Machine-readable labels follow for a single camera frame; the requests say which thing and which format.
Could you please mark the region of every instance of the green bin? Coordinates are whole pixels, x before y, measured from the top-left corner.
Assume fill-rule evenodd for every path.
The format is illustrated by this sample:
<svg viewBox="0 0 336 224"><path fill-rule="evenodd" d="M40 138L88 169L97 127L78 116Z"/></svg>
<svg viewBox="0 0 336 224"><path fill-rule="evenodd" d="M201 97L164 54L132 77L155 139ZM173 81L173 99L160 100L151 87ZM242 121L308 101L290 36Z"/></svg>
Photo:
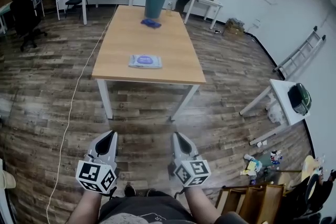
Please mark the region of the green bin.
<svg viewBox="0 0 336 224"><path fill-rule="evenodd" d="M146 0L145 17L158 19L165 0Z"/></svg>

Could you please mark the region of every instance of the clutter on floor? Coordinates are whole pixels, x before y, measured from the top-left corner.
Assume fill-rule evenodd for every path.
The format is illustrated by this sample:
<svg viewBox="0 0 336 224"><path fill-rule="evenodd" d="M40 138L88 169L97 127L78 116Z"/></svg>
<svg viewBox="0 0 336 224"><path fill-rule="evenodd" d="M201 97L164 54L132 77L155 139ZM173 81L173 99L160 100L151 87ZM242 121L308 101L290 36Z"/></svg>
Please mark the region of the clutter on floor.
<svg viewBox="0 0 336 224"><path fill-rule="evenodd" d="M230 18L225 23L223 34L231 33L237 36L242 36L244 35L244 31L244 23L241 20Z"/></svg>

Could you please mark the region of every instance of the wooden table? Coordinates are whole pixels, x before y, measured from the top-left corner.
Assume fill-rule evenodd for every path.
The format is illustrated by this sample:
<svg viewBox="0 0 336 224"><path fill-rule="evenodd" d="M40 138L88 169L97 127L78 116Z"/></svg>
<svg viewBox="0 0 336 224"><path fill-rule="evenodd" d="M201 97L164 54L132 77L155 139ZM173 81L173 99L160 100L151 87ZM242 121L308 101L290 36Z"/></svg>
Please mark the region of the wooden table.
<svg viewBox="0 0 336 224"><path fill-rule="evenodd" d="M162 12L158 29L140 24L144 7L119 6L106 32L92 76L97 80L104 108L113 118L106 80L188 85L171 120L182 109L205 78L193 44L177 12ZM162 59L162 68L129 67L130 56L148 54Z"/></svg>

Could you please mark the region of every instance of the ladder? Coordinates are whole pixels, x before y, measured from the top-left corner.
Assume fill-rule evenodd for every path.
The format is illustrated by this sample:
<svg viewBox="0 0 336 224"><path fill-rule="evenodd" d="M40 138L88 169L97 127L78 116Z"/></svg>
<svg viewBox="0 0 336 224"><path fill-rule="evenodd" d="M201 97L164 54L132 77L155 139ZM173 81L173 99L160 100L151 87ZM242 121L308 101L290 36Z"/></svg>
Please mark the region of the ladder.
<svg viewBox="0 0 336 224"><path fill-rule="evenodd" d="M286 74L286 80L288 80L300 67L302 67L305 62L319 49L319 47L321 46L321 44L324 42L324 40L326 39L326 35L324 35L323 37L320 37L317 33L317 26L315 26L313 28L313 31L309 34L308 38L295 50L293 51L284 61L282 61L275 69L273 69L273 72L278 71L280 68L282 68L282 72L284 72ZM318 39L317 43L315 46L313 46L310 42L312 40L312 37L316 37ZM302 52L304 50L305 46L310 46L311 51L308 53L308 55L304 55L304 53ZM296 64L294 62L294 58L296 58L299 54L301 54L303 56L303 62L301 64ZM284 66L285 64L287 64L289 61L292 62L292 64L295 66L295 68L293 69L293 71L289 74L287 74Z"/></svg>

